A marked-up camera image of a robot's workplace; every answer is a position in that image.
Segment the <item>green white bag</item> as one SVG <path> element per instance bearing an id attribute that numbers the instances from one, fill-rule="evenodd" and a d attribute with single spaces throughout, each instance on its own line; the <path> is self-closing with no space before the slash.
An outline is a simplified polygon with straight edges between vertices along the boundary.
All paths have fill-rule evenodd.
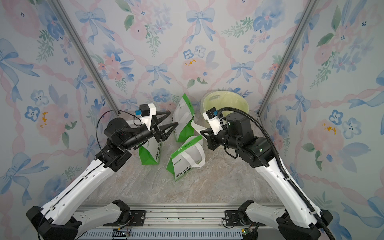
<path id="1" fill-rule="evenodd" d="M 135 126 L 134 121 L 127 121 L 129 137 L 124 141 L 127 150 L 138 150 L 141 164 L 158 165 L 161 157 L 162 140 L 155 129 L 149 130 L 146 124 Z"/>
<path id="2" fill-rule="evenodd" d="M 184 143 L 189 137 L 194 135 L 195 130 L 191 124 L 194 116 L 194 107 L 188 96 L 184 94 L 172 117 L 172 122 L 178 123 L 174 130 L 177 143 Z"/>
<path id="3" fill-rule="evenodd" d="M 192 136 L 174 153 L 171 154 L 167 164 L 175 181 L 187 174 L 192 169 L 200 169 L 206 164 L 206 155 L 203 149 L 203 137 Z"/>

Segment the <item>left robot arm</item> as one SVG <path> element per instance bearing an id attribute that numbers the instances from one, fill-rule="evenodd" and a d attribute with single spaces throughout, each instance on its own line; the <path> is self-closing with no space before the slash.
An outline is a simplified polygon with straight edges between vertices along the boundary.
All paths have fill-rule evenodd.
<path id="1" fill-rule="evenodd" d="M 170 114 L 169 111 L 145 111 L 145 116 L 140 117 L 141 124 L 135 128 L 123 118 L 111 120 L 104 131 L 107 143 L 90 165 L 51 201 L 27 211 L 26 216 L 36 229 L 38 239 L 76 240 L 105 224 L 128 225 L 134 217 L 122 200 L 91 211 L 76 211 L 101 183 L 124 166 L 132 156 L 131 150 L 139 149 L 150 139 L 160 143 L 169 138 L 178 126 L 177 122 L 162 124 Z"/>

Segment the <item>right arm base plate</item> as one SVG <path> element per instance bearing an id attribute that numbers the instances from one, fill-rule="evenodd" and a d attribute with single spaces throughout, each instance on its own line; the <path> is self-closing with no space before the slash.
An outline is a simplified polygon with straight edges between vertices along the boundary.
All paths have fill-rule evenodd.
<path id="1" fill-rule="evenodd" d="M 258 222 L 252 222 L 244 213 L 235 210 L 224 211 L 224 218 L 222 224 L 225 228 L 231 229 L 235 227 L 265 227 L 266 225 Z"/>

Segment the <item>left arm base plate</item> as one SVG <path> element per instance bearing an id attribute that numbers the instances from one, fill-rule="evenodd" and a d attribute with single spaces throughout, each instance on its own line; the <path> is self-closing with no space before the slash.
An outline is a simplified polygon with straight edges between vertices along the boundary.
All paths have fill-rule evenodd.
<path id="1" fill-rule="evenodd" d="M 130 210 L 122 212 L 119 218 L 119 225 L 129 225 L 132 227 L 143 227 L 146 219 L 145 210 Z"/>

